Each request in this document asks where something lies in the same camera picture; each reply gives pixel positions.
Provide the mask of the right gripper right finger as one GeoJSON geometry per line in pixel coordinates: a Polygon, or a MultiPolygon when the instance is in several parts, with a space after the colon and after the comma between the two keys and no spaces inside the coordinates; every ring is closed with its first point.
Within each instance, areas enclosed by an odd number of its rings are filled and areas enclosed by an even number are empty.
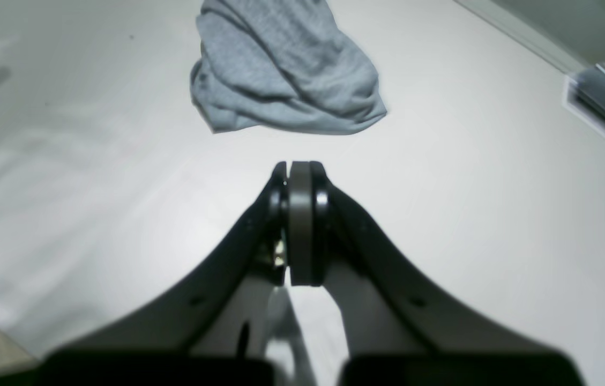
{"type": "Polygon", "coordinates": [[[582,385],[560,350],[494,322],[417,269],[316,161],[288,176],[288,266],[338,306],[340,385],[582,385]]]}

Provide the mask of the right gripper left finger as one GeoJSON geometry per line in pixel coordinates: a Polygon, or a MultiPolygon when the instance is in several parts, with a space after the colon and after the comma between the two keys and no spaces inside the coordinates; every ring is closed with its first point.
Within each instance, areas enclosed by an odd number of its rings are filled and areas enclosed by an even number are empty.
{"type": "Polygon", "coordinates": [[[275,385],[254,342],[271,291],[283,283],[271,247],[282,227],[287,166],[207,259],[126,317],[47,357],[41,385],[275,385]]]}

